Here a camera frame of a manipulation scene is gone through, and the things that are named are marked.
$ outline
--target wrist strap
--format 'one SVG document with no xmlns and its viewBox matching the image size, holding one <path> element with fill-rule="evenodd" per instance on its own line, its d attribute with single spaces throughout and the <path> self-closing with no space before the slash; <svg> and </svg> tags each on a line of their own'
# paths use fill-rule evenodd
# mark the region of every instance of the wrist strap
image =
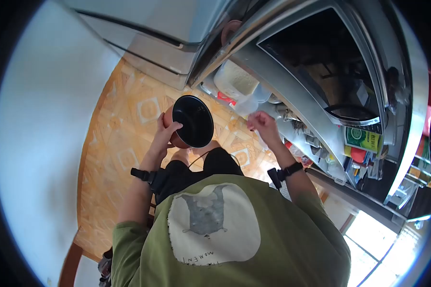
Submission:
<svg viewBox="0 0 431 287">
<path fill-rule="evenodd" d="M 274 186 L 279 190 L 281 188 L 281 181 L 285 181 L 286 177 L 301 169 L 303 169 L 303 165 L 301 163 L 295 163 L 285 169 L 270 169 L 267 173 L 273 181 Z"/>
<path fill-rule="evenodd" d="M 132 168 L 131 175 L 137 177 L 141 181 L 146 181 L 150 185 L 150 190 L 155 194 L 161 193 L 161 187 L 168 179 L 168 173 L 162 168 L 159 168 L 158 171 L 151 172 Z"/>
</svg>

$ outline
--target plastic bag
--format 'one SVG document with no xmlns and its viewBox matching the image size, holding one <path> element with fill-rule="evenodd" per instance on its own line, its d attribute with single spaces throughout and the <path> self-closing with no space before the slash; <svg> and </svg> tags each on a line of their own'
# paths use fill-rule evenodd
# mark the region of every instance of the plastic bag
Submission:
<svg viewBox="0 0 431 287">
<path fill-rule="evenodd" d="M 408 99 L 408 91 L 410 88 L 408 86 L 402 86 L 401 83 L 404 83 L 403 76 L 399 74 L 399 71 L 393 66 L 386 71 L 385 78 L 388 93 L 388 109 L 395 115 L 398 104 L 404 106 L 410 104 Z"/>
<path fill-rule="evenodd" d="M 265 150 L 268 150 L 269 148 L 268 148 L 267 144 L 263 141 L 263 139 L 262 139 L 262 137 L 260 136 L 260 134 L 259 134 L 259 131 L 258 131 L 258 130 L 255 130 L 255 134 L 259 137 L 259 143 L 260 143 L 260 145 L 261 145 Z"/>
<path fill-rule="evenodd" d="M 309 168 L 313 164 L 313 161 L 311 159 L 309 159 L 307 156 L 303 156 L 301 158 L 301 163 L 302 163 L 303 167 Z"/>
<path fill-rule="evenodd" d="M 289 151 L 292 153 L 293 156 L 298 158 L 301 158 L 305 155 L 298 147 L 294 145 L 289 148 Z"/>
</svg>

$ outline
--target person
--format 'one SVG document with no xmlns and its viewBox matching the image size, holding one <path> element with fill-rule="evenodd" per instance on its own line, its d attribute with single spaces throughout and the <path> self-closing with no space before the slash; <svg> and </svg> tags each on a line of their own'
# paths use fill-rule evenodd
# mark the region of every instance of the person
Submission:
<svg viewBox="0 0 431 287">
<path fill-rule="evenodd" d="M 272 117 L 255 112 L 247 124 L 281 169 L 295 163 Z M 160 167 L 181 127 L 173 122 L 165 129 L 163 115 L 158 119 L 142 170 Z M 193 152 L 203 155 L 203 171 L 188 169 L 187 150 L 173 155 L 168 167 L 177 180 L 171 175 L 168 187 L 184 189 L 159 198 L 149 233 L 152 193 L 147 182 L 133 179 L 113 230 L 113 286 L 347 285 L 350 250 L 303 169 L 285 179 L 291 202 L 268 183 L 243 176 L 217 142 Z"/>
</svg>

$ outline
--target clear plastic box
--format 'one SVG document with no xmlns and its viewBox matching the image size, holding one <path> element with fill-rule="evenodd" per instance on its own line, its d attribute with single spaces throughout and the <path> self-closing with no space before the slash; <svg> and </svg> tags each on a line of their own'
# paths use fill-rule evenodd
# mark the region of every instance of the clear plastic box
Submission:
<svg viewBox="0 0 431 287">
<path fill-rule="evenodd" d="M 219 89 L 219 91 L 229 96 L 236 102 L 246 101 L 248 95 L 244 95 L 235 87 L 233 87 L 233 85 L 230 83 L 230 76 L 227 74 L 226 71 L 228 61 L 230 60 L 226 60 L 224 64 L 222 64 L 222 66 L 219 68 L 219 70 L 215 73 L 214 84 Z"/>
<path fill-rule="evenodd" d="M 261 83 L 257 85 L 257 88 L 255 88 L 254 92 L 252 93 L 253 97 L 259 104 L 265 103 L 271 94 L 272 93 L 270 90 L 263 87 Z"/>
<path fill-rule="evenodd" d="M 346 183 L 346 172 L 339 164 L 329 164 L 327 173 L 332 176 L 334 181 L 338 183 L 339 185 L 344 186 Z"/>
<path fill-rule="evenodd" d="M 233 110 L 243 118 L 247 118 L 250 113 L 255 112 L 259 107 L 259 103 L 252 96 L 248 95 L 243 100 L 239 100 L 236 102 L 236 105 L 232 106 Z"/>
</svg>

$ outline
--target green t-shirt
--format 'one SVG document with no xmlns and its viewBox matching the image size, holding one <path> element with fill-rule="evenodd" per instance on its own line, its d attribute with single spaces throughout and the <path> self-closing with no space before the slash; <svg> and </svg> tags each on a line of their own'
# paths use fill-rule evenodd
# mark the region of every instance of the green t-shirt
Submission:
<svg viewBox="0 0 431 287">
<path fill-rule="evenodd" d="M 317 195 L 212 175 L 113 230 L 117 286 L 346 286 L 350 250 Z"/>
</svg>

